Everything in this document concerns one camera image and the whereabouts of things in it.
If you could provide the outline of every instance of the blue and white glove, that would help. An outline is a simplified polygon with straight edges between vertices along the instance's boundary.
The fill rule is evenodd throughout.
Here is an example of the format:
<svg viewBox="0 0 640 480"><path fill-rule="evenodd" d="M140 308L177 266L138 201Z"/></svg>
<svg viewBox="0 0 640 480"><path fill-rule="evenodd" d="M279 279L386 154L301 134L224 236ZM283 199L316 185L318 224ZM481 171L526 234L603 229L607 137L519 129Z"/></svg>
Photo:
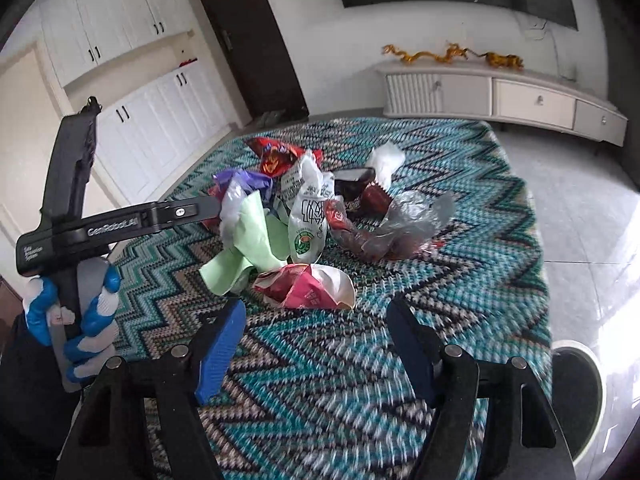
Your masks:
<svg viewBox="0 0 640 480"><path fill-rule="evenodd" d="M116 355L113 342L118 337L118 325L113 319L118 309L120 277L115 267L109 265L104 275L102 292L90 303L82 316L82 334L67 341L65 356L72 362L66 371L67 378L79 383L100 372L109 357ZM51 346L49 326L52 321L73 324L76 316L58 304L58 290L49 278L33 278L22 300L29 332L40 344Z"/></svg>

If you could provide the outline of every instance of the black sleeve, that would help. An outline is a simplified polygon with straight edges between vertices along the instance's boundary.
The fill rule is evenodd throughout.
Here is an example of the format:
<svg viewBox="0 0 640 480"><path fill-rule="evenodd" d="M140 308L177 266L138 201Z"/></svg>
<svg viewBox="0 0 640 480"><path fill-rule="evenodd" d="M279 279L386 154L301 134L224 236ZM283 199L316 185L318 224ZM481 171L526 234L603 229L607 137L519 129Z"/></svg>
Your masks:
<svg viewBox="0 0 640 480"><path fill-rule="evenodd" d="M66 393L55 355L18 316L0 361L2 478L52 478L80 392Z"/></svg>

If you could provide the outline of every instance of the door handle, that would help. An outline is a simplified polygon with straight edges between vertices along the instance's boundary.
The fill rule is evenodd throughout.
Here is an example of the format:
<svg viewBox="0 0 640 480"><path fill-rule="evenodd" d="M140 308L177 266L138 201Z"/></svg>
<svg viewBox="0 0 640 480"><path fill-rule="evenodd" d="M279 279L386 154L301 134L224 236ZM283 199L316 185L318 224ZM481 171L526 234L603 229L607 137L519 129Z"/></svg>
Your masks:
<svg viewBox="0 0 640 480"><path fill-rule="evenodd" d="M225 40L226 49L231 52L234 49L234 46L231 44L231 34L224 28L222 29L222 38Z"/></svg>

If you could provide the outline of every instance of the zigzag patterned tablecloth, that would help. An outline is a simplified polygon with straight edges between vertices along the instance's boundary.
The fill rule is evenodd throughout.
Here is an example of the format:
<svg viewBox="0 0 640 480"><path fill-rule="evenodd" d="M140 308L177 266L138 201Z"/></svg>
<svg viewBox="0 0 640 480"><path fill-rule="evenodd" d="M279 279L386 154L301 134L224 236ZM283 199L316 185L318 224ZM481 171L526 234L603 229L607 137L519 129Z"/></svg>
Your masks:
<svg viewBox="0 0 640 480"><path fill-rule="evenodd" d="M226 479L401 479L427 435L431 413L416 400L385 328L389 299L404 294L420 322L477 359L521 355L550 391L548 291L524 182L513 176L486 123L338 119L263 134L322 148L324 170L362 166L390 140L406 153L390 192L455 195L455 220L432 260L364 264L329 240L320 263L351 276L353 312L271 310L241 297L247 326L223 383L200 416ZM198 195L225 168L257 166L241 139L216 149L171 198ZM372 221L361 226L371 227ZM132 241L117 261L123 277L116 346L128 359L158 357L187 343L224 299L198 269L222 243L199 224ZM170 475L149 402L159 477ZM478 401L461 480L473 478L486 404Z"/></svg>

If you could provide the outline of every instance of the dark brown door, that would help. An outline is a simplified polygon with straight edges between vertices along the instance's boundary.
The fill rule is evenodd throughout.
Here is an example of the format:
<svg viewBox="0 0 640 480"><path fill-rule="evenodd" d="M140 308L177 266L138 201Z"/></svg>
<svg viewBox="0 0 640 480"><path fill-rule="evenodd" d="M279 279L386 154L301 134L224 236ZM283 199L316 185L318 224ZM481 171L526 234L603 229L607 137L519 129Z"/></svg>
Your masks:
<svg viewBox="0 0 640 480"><path fill-rule="evenodd" d="M268 0L201 0L249 112L286 110L305 116L306 103Z"/></svg>

